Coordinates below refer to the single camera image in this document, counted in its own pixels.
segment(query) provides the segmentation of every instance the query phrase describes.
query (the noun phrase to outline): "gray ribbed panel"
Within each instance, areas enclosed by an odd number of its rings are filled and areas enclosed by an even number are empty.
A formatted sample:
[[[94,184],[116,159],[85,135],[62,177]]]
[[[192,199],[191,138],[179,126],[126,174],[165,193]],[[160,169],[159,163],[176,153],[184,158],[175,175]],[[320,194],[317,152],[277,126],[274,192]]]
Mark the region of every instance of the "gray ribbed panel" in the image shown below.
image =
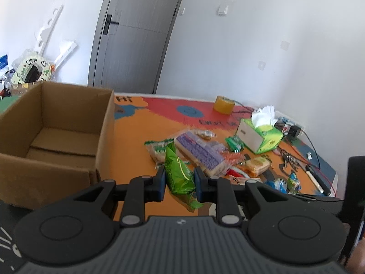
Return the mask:
[[[68,268],[27,263],[19,274],[329,274],[346,273],[335,262],[298,268],[262,257],[237,229],[218,226],[211,217],[151,217],[125,229],[102,255]]]

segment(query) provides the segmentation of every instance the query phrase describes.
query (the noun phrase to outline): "green plastic bag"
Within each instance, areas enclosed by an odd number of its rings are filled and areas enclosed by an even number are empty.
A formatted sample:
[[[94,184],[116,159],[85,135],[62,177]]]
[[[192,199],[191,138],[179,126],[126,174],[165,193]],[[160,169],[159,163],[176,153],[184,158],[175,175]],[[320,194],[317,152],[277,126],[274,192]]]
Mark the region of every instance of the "green plastic bag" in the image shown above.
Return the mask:
[[[193,172],[189,170],[175,152],[174,143],[167,145],[165,158],[167,185],[171,193],[186,203],[190,210],[199,209],[204,204],[196,200]]]

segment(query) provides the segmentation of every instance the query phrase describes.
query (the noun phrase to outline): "cardboard box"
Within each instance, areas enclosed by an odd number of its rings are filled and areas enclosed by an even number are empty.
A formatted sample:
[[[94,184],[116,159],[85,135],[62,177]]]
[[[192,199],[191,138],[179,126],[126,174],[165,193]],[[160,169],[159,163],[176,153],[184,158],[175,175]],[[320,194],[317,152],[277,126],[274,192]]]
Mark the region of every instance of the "cardboard box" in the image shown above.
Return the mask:
[[[110,174],[114,92],[43,82],[0,115],[0,199],[36,209]]]
[[[241,119],[236,135],[255,154],[276,148],[283,138],[282,132],[271,125],[255,129],[250,118]]]

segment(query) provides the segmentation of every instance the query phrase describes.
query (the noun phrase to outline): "red painted area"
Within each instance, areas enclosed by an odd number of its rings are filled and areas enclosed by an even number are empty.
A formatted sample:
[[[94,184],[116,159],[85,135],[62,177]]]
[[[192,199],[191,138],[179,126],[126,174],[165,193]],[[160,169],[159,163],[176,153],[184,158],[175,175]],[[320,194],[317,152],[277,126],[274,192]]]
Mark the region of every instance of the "red painted area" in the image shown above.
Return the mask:
[[[250,118],[250,113],[232,113],[231,115],[221,114],[213,110],[214,103],[173,100],[160,98],[143,98],[148,103],[146,107],[150,111],[164,116],[173,121],[177,121],[186,125],[195,127],[204,127],[205,129],[236,129],[242,118]],[[178,112],[178,106],[190,106],[201,111],[204,116],[200,118],[189,117]],[[234,111],[247,111],[246,108],[235,106]]]

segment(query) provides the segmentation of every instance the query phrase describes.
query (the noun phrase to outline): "purple package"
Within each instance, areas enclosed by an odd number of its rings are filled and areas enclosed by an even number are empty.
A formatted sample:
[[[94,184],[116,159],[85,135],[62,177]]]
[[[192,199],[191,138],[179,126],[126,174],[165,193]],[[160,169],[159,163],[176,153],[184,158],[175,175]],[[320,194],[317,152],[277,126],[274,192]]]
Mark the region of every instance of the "purple package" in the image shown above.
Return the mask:
[[[220,173],[226,167],[220,153],[190,131],[176,137],[175,145],[210,176]]]

